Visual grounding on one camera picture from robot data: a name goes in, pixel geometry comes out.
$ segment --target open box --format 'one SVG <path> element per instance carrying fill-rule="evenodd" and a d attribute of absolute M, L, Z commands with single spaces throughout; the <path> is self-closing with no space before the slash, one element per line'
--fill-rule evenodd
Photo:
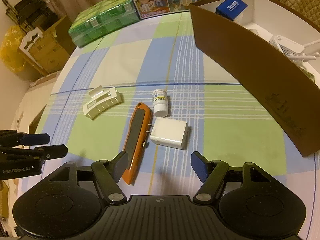
<path fill-rule="evenodd" d="M 264 106 L 302 156 L 320 150 L 320 60 L 304 63 L 313 82 L 269 43 L 273 35 L 282 35 L 308 44 L 320 40 L 320 28 L 277 0 L 242 0 L 248 7 L 238 25 L 215 14 L 223 1 L 190 5 L 196 46 Z M 320 43 L 312 49 L 319 50 Z"/>

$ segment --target yellow line on tablecloth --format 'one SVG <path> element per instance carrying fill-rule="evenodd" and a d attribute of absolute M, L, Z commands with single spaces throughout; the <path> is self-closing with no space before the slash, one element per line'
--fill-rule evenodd
<path fill-rule="evenodd" d="M 179 28 L 180 28 L 181 18 L 182 18 L 182 13 L 181 13 L 181 15 L 180 15 L 179 24 L 178 24 L 178 28 L 177 28 L 177 33 L 176 33 L 176 36 L 175 36 L 175 38 L 174 38 L 173 46 L 172 46 L 172 50 L 171 50 L 171 54 L 170 54 L 169 65 L 168 65 L 168 72 L 167 72 L 167 77 L 166 77 L 166 83 L 167 83 L 167 84 L 168 84 L 168 81 L 169 81 L 170 66 L 171 66 L 171 61 L 172 61 L 174 46 L 176 45 L 177 36 L 178 36 Z M 152 166 L 152 172 L 151 172 L 151 178 L 150 178 L 150 185 L 149 185 L 148 195 L 151 194 L 152 182 L 153 182 L 153 175 L 154 175 L 154 173 L 155 173 L 155 168 L 156 168 L 157 153 L 158 153 L 158 146 L 156 146 L 155 157 L 154 157 L 154 159 L 153 159 L 153 166 Z"/>
<path fill-rule="evenodd" d="M 154 157 L 154 159 L 153 159 L 153 166 L 152 166 L 152 172 L 151 172 L 151 178 L 150 178 L 150 185 L 149 185 L 148 195 L 151 194 L 152 181 L 153 181 L 153 175 L 154 175 L 154 173 L 155 173 L 157 155 L 158 155 L 158 145 L 156 145 L 155 157 Z"/>

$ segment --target barcode label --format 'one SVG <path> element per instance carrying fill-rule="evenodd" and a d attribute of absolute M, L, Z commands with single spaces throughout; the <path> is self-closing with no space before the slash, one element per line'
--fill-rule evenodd
<path fill-rule="evenodd" d="M 98 23 L 98 21 L 97 21 L 97 19 L 96 19 L 96 18 L 94 18 L 94 19 L 90 20 L 90 22 L 91 22 L 91 24 L 92 24 L 92 27 L 96 27 L 96 26 L 98 26 L 98 25 L 99 25 L 99 23 Z"/>
<path fill-rule="evenodd" d="M 132 6 L 131 6 L 130 3 L 126 3 L 125 5 L 123 5 L 123 7 L 124 7 L 126 12 L 132 10 Z"/>

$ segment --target table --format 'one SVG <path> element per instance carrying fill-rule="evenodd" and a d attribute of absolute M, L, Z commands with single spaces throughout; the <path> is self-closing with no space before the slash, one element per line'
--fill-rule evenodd
<path fill-rule="evenodd" d="M 88 91 L 98 85 L 117 87 L 124 100 L 92 121 L 83 114 L 82 105 L 90 98 Z M 69 153 L 64 159 L 46 162 L 42 175 L 24 178 L 20 191 L 27 191 L 67 161 L 81 166 L 111 160 L 123 149 L 135 106 L 144 102 L 152 109 L 152 91 L 157 88 L 167 89 L 169 117 L 188 121 L 188 148 L 150 142 L 135 184 L 119 182 L 127 196 L 192 197 L 201 185 L 190 165 L 195 150 L 230 166 L 250 161 L 303 200 L 307 217 L 299 236 L 316 239 L 319 154 L 303 158 L 260 103 L 196 48 L 189 12 L 143 20 L 74 51 L 37 128 L 50 134 L 51 145 L 67 145 Z"/>

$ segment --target white charger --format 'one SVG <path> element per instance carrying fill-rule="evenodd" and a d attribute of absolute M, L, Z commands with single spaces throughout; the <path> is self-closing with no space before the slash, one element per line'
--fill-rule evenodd
<path fill-rule="evenodd" d="M 186 146 L 187 134 L 187 121 L 157 117 L 150 140 L 158 145 L 183 150 Z"/>

